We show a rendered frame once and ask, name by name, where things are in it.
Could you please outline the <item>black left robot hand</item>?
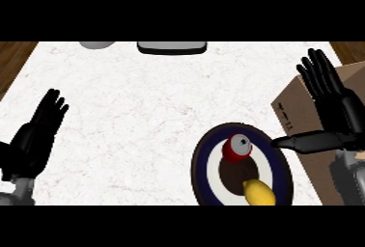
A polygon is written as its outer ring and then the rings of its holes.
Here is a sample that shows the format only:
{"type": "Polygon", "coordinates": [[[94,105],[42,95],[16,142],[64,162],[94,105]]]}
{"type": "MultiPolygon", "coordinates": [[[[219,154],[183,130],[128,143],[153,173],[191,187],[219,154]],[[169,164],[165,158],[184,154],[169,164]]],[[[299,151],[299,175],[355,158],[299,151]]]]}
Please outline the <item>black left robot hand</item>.
{"type": "Polygon", "coordinates": [[[67,105],[63,103],[60,91],[50,89],[38,103],[32,118],[20,126],[11,142],[5,144],[0,141],[2,181],[35,178],[42,172],[66,110],[67,105]]]}

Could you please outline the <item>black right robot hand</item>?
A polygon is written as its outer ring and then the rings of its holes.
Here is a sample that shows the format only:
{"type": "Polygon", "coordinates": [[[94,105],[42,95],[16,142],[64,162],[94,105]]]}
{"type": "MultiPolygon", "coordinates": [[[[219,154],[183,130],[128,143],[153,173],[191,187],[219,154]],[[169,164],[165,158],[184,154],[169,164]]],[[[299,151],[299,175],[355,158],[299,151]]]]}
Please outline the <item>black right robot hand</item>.
{"type": "Polygon", "coordinates": [[[365,104],[344,86],[320,49],[310,48],[296,71],[304,80],[321,130],[276,138],[270,145],[299,154],[321,151],[365,151],[365,104]]]}

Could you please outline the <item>brown cardboard box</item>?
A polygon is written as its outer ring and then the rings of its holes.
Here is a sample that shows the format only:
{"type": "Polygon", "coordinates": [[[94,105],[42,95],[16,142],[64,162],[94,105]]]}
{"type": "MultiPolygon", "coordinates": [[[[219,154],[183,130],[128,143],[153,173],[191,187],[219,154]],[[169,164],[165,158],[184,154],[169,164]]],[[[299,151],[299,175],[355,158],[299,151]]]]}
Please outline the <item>brown cardboard box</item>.
{"type": "MultiPolygon", "coordinates": [[[[365,103],[365,61],[336,67],[336,73],[344,86],[354,91],[365,103]]],[[[270,103],[270,106],[286,135],[321,128],[302,78],[298,75],[270,103]]],[[[333,161],[339,161],[341,165],[347,167],[351,167],[355,163],[365,165],[365,153],[358,154],[355,151],[324,151],[314,154],[299,154],[298,159],[320,203],[324,206],[341,206],[344,201],[333,185],[329,165],[333,161]]]]}

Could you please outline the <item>red can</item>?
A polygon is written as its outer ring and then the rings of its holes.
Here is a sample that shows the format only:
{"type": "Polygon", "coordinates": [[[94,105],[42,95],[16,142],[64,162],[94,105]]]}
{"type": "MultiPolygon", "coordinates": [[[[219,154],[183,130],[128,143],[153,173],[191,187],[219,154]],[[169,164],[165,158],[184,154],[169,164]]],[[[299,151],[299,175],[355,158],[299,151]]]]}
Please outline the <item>red can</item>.
{"type": "Polygon", "coordinates": [[[248,137],[240,133],[231,134],[222,144],[222,159],[236,163],[250,155],[250,151],[252,144],[248,137]]]}

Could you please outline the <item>dark blue and white plate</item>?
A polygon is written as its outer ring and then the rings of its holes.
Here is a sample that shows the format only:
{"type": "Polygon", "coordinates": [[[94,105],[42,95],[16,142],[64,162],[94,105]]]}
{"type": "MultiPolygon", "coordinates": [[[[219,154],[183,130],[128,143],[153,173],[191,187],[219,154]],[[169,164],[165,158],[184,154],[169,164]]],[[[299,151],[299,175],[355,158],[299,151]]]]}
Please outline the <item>dark blue and white plate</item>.
{"type": "Polygon", "coordinates": [[[270,146],[268,136],[250,125],[222,123],[202,136],[190,160],[190,184],[202,206],[245,206],[242,181],[256,178],[271,189],[279,206],[292,204],[293,184],[284,156],[270,146]],[[228,163],[222,144],[231,134],[243,134],[252,143],[245,160],[228,163]]]}

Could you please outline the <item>yellow lemon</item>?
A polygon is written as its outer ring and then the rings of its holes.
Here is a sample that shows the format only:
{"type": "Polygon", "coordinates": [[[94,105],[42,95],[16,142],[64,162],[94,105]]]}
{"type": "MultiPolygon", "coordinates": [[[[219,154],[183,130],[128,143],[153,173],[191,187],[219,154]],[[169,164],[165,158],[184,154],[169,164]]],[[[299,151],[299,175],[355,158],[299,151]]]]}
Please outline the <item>yellow lemon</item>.
{"type": "Polygon", "coordinates": [[[245,199],[250,206],[273,206],[276,204],[274,194],[258,179],[243,181],[242,186],[245,199]]]}

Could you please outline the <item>grey rounded object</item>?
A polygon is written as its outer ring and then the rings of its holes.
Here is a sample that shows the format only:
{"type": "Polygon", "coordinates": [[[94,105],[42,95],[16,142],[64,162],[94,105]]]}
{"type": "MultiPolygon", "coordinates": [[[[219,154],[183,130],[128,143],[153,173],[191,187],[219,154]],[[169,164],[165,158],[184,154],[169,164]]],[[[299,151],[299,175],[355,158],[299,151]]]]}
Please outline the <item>grey rounded object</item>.
{"type": "Polygon", "coordinates": [[[86,49],[104,49],[107,48],[115,41],[81,41],[79,44],[86,49]]]}

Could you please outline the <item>grey and black appliance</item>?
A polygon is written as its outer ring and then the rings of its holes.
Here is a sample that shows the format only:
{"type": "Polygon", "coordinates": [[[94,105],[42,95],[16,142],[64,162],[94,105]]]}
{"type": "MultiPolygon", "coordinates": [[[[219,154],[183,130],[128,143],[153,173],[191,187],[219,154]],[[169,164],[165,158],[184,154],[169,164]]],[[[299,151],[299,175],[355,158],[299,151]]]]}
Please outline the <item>grey and black appliance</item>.
{"type": "Polygon", "coordinates": [[[137,49],[151,55],[194,55],[206,50],[205,41],[138,41],[137,49]]]}

